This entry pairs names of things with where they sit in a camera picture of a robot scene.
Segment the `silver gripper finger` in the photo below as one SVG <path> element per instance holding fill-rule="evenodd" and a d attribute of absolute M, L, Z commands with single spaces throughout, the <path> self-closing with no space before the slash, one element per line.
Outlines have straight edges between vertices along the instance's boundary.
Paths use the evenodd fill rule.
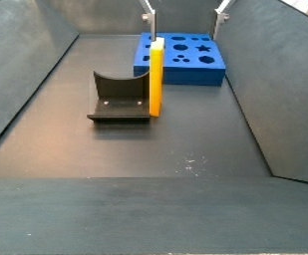
<path fill-rule="evenodd" d="M 139 0 L 139 2 L 145 9 L 145 13 L 142 14 L 142 19 L 151 26 L 151 39 L 154 40 L 155 39 L 155 11 L 149 0 Z"/>
<path fill-rule="evenodd" d="M 214 9 L 216 17 L 214 17 L 212 39 L 217 38 L 220 25 L 228 19 L 228 14 L 225 13 L 225 10 L 229 8 L 230 2 L 232 0 L 222 0 L 218 7 Z"/>

